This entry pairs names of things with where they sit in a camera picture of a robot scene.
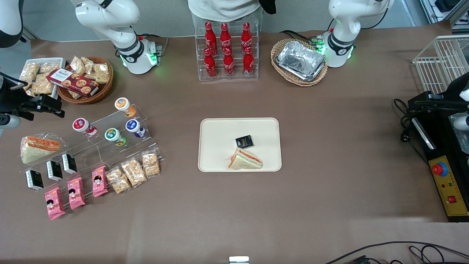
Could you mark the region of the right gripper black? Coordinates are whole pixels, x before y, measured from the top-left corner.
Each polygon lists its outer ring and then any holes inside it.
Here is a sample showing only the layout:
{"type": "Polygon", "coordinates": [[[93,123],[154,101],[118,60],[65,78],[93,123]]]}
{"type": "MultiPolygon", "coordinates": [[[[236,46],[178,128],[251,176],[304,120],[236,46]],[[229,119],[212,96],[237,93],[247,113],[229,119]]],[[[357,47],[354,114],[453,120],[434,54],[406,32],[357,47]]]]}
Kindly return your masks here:
{"type": "Polygon", "coordinates": [[[34,113],[50,113],[59,118],[65,117],[62,102],[49,95],[38,95],[35,99],[27,95],[23,84],[3,82],[0,89],[0,112],[18,110],[20,118],[34,118],[34,113]]]}

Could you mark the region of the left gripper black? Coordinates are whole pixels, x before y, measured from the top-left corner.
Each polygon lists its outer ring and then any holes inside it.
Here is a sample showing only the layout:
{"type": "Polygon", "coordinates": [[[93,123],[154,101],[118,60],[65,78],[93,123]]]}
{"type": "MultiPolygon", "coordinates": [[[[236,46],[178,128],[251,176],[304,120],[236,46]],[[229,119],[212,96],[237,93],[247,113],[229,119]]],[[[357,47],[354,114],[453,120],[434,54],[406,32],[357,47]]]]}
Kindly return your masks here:
{"type": "Polygon", "coordinates": [[[443,95],[426,92],[425,101],[409,102],[408,111],[468,110],[468,81],[469,73],[467,72],[453,80],[443,95]]]}

